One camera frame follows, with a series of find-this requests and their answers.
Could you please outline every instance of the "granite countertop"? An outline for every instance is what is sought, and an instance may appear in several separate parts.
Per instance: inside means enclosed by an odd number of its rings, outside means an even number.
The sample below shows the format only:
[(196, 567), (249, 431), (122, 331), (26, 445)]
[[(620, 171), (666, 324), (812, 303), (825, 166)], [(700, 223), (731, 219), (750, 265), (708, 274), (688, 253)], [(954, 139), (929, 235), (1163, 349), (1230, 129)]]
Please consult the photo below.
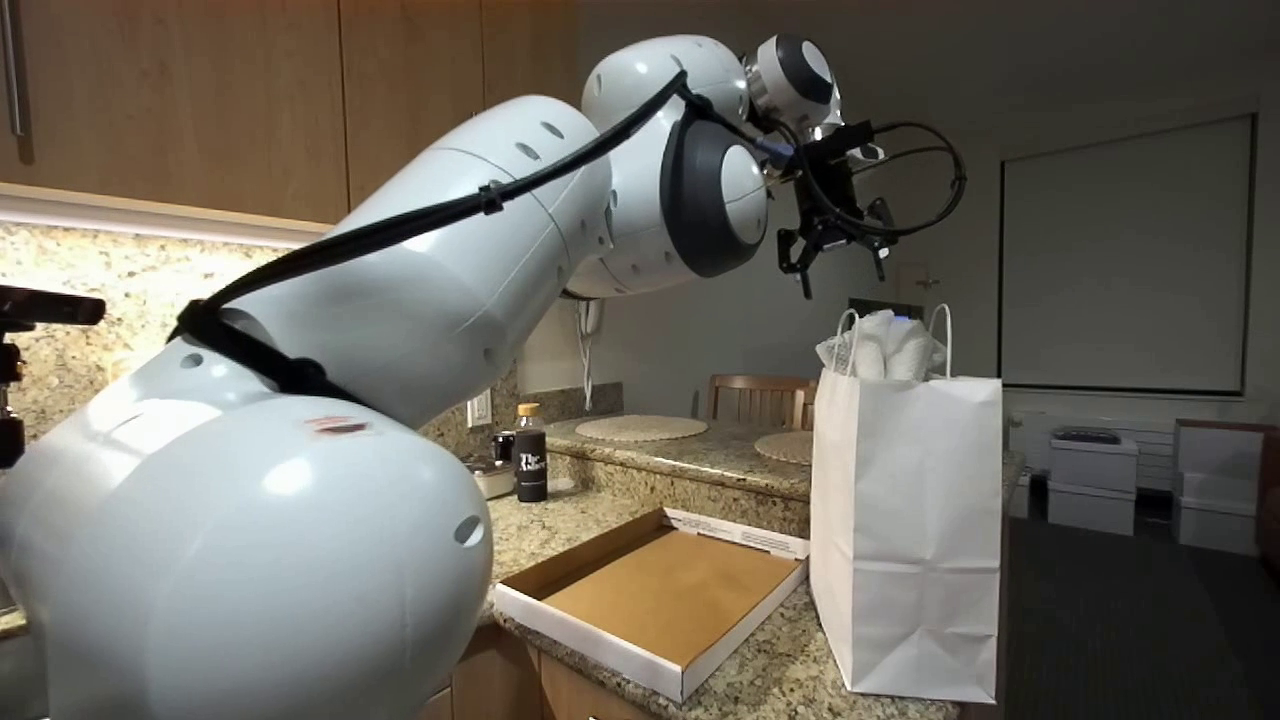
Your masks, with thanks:
[[(641, 513), (654, 506), (642, 496), (606, 493), (553, 476), (553, 500), (518, 502), (517, 496), (492, 500), (492, 572), (512, 576), (541, 564), (594, 532), (606, 532)], [(650, 717), (868, 717), (868, 720), (949, 720), (951, 703), (893, 699), (893, 697), (846, 697), (820, 630), (809, 589), (795, 589), (683, 703), (660, 691), (626, 684), (625, 674), (567, 652), (564, 645), (517, 626), (534, 649), (598, 680), (615, 697), (641, 703)]]
[(581, 418), (549, 423), (549, 448), (646, 473), (670, 473), (680, 480), (809, 500), (809, 464), (767, 460), (750, 448), (759, 435), (767, 435), (763, 427), (708, 423), (700, 435), (660, 445), (587, 438), (576, 427)]

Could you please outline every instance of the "paper bag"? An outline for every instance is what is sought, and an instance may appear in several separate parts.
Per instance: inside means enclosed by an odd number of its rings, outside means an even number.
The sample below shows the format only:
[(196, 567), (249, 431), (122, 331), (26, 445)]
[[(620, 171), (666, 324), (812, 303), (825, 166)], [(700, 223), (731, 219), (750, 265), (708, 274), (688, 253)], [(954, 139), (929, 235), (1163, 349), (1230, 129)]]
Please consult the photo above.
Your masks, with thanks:
[(825, 367), (812, 594), (846, 691), (996, 703), (999, 379)]

